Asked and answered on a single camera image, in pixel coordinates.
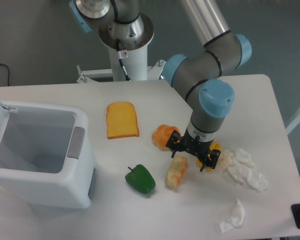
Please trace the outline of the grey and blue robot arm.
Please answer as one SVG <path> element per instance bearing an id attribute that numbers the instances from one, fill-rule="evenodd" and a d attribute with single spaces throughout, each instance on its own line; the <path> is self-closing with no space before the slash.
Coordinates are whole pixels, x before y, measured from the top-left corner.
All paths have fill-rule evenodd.
<path id="1" fill-rule="evenodd" d="M 214 169 L 221 152 L 211 149 L 234 101 L 234 90 L 220 77 L 246 63 L 252 55 L 249 40 L 233 34 L 213 0 L 183 0 L 181 5 L 204 52 L 189 59 L 172 56 L 158 74 L 191 107 L 184 135 L 174 131 L 165 143 L 173 153 L 187 152 L 203 168 Z M 69 7 L 81 28 L 97 31 L 108 48 L 115 82 L 148 80 L 148 44 L 154 36 L 152 21 L 140 12 L 137 0 L 72 0 Z"/>

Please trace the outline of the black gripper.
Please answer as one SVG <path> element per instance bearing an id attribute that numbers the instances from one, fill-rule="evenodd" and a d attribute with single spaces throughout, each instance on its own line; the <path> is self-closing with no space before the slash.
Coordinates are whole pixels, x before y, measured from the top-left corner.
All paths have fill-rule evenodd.
<path id="1" fill-rule="evenodd" d="M 181 136 L 177 130 L 174 130 L 165 147 L 172 152 L 171 158 L 175 157 L 176 152 L 187 152 L 193 156 L 198 156 L 198 160 L 202 163 L 199 171 L 202 172 L 204 168 L 214 170 L 221 155 L 221 151 L 218 149 L 210 150 L 212 142 L 213 139 L 201 141 L 198 135 L 192 137 L 188 132 Z"/>

